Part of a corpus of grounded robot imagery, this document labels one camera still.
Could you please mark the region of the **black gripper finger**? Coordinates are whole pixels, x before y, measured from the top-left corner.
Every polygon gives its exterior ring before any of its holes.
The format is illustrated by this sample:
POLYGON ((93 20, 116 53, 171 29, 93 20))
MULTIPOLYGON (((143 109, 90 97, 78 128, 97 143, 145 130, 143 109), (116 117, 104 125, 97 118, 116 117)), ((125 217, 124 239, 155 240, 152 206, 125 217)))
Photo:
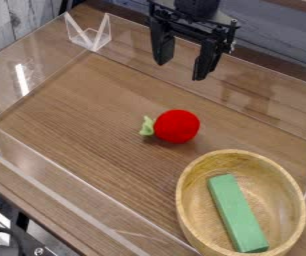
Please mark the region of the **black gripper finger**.
POLYGON ((209 36, 201 41, 200 54, 195 59, 192 80, 201 81, 216 69, 224 53, 233 51, 235 28, 224 30, 216 27, 209 36))
POLYGON ((172 27, 165 21, 152 17, 149 19, 151 43, 153 59, 159 65, 164 65, 175 53, 175 36, 172 27))

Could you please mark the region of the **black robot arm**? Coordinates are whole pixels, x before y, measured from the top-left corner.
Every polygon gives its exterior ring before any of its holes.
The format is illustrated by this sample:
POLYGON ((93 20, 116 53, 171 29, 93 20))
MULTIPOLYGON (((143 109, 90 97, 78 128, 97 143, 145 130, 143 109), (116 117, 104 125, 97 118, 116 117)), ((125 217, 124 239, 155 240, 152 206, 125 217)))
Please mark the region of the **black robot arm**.
POLYGON ((204 80, 215 71, 221 55, 233 51, 236 19, 219 10, 220 0, 147 0, 148 26, 155 62, 168 63, 175 55, 176 38, 200 45, 192 80, 204 80))

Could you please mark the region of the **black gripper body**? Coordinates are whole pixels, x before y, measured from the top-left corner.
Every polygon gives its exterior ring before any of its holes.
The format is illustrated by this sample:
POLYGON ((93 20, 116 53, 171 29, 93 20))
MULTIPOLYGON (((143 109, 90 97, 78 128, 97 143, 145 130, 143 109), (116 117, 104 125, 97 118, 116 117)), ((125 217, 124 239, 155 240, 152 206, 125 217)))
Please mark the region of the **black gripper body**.
POLYGON ((189 28, 203 34, 216 27, 224 30, 240 28, 239 21, 220 10, 220 0, 147 0, 149 16, 172 26, 189 28))

